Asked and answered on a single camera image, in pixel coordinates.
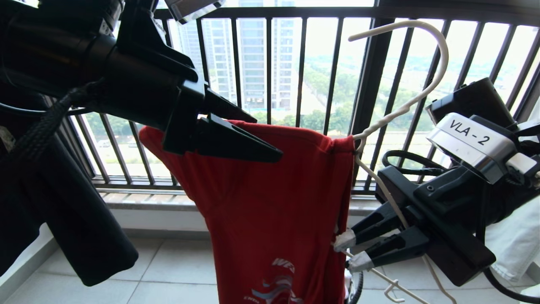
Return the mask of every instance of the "black cloth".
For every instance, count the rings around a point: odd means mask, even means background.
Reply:
[[[41,95],[3,83],[0,102],[27,109],[46,108]],[[37,120],[0,109],[0,125],[15,138],[23,136]],[[0,158],[6,153],[0,141]],[[58,135],[35,170],[25,174],[15,187],[2,187],[9,178],[10,173],[0,168],[0,275],[37,238],[44,222],[84,285],[96,285],[133,267],[137,251]]]

